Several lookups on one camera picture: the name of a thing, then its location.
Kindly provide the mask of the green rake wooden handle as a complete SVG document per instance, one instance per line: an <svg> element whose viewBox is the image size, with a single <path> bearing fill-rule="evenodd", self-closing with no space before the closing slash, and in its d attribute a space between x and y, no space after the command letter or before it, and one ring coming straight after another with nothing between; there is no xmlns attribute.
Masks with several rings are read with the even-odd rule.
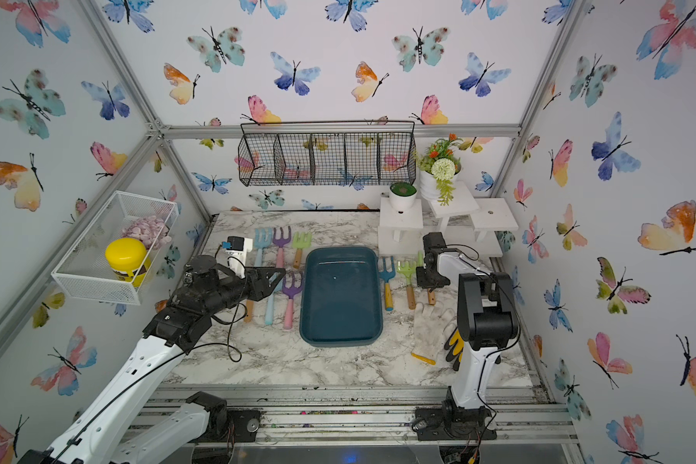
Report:
<svg viewBox="0 0 696 464"><path fill-rule="evenodd" d="M397 265L397 271L405 278L406 280L406 296L407 296L407 305L409 309L415 310L417 307L417 300L415 296L415 289L413 286L413 278L416 274L416 269L417 269L417 263L415 261L400 261Z"/></svg>

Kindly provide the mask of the teal fork yellow handle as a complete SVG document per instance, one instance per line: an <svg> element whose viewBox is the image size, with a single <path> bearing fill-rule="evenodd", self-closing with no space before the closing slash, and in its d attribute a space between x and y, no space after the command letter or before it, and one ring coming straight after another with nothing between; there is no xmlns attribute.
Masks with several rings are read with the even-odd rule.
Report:
<svg viewBox="0 0 696 464"><path fill-rule="evenodd" d="M392 297L391 280L396 276L396 264L394 257L381 256L378 261L378 273L384 285L384 306L385 311L394 310L394 298Z"/></svg>

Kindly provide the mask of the light blue rake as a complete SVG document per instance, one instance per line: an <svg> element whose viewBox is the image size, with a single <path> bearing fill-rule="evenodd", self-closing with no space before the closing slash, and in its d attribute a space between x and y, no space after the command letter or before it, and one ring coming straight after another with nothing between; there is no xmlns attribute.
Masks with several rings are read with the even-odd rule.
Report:
<svg viewBox="0 0 696 464"><path fill-rule="evenodd" d="M275 319L275 303L276 303L276 295L280 293L282 290L283 284L280 282L277 286L274 292L268 297L267 299L267 307L266 307L266 313L264 317L264 324L266 326L272 326L274 324L274 319Z"/></svg>

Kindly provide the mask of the purple rake pink handle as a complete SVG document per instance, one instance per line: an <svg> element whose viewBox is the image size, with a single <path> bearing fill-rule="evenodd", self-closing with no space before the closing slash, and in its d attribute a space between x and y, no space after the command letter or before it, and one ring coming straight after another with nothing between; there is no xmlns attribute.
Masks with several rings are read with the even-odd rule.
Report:
<svg viewBox="0 0 696 464"><path fill-rule="evenodd" d="M276 268L284 268L285 247L292 241L291 226L286 228L279 227L273 229L272 243L276 247Z"/></svg>

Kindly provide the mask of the purple tool pink handle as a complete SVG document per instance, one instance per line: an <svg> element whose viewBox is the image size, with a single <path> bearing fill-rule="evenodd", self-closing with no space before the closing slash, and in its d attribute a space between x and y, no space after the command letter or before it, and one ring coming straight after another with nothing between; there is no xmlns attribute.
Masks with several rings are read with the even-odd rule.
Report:
<svg viewBox="0 0 696 464"><path fill-rule="evenodd" d="M302 271L289 271L284 277L282 292L287 297L287 307L282 324L284 330L289 331L293 328L295 299L303 291L304 279L304 273Z"/></svg>

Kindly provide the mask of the teal plastic storage box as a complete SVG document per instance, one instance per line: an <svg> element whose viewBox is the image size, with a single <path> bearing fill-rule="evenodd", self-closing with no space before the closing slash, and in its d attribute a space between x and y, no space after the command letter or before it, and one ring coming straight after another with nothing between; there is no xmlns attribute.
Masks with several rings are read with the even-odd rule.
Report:
<svg viewBox="0 0 696 464"><path fill-rule="evenodd" d="M372 249L314 249L305 261L300 335L319 348L371 345L384 328L381 297Z"/></svg>

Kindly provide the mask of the green wide fork wooden handle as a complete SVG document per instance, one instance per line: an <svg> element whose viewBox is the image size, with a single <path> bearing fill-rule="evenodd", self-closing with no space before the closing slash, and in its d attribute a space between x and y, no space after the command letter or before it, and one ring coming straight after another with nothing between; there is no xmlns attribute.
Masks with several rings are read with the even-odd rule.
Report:
<svg viewBox="0 0 696 464"><path fill-rule="evenodd" d="M299 270L299 268L301 268L304 252L310 247L311 239L311 232L298 232L294 234L292 239L292 247L295 249L295 258L293 262L293 268L295 270Z"/></svg>

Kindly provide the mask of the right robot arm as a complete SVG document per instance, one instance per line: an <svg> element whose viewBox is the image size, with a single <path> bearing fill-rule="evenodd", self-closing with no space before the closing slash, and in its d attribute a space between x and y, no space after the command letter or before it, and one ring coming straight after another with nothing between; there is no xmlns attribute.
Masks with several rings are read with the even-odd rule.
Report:
<svg viewBox="0 0 696 464"><path fill-rule="evenodd" d="M462 342L456 376L438 408L419 408L411 429L420 441L493 440L489 429L495 409L486 401L492 369L500 355L520 337L512 277L496 273L468 256L466 245L449 245L440 232L423 236L423 265L417 268L418 286L456 289L456 316L445 320L435 307L416 314L416 346L412 355L429 362L439 353L440 337L450 329Z"/></svg>

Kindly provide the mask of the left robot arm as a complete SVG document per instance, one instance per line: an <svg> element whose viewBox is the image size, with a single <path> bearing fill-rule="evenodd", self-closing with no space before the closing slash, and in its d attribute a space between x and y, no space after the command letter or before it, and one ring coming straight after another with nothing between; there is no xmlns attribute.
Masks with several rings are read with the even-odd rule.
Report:
<svg viewBox="0 0 696 464"><path fill-rule="evenodd" d="M201 338L215 316L247 301L268 298L285 275L284 268L275 267L245 267L236 273L211 255L193 257L181 285L88 409L46 450L27 450L20 462L161 463L200 438L231 442L235 425L228 417L227 402L206 392L196 392L141 435L129 441L123 438L172 369L204 347Z"/></svg>

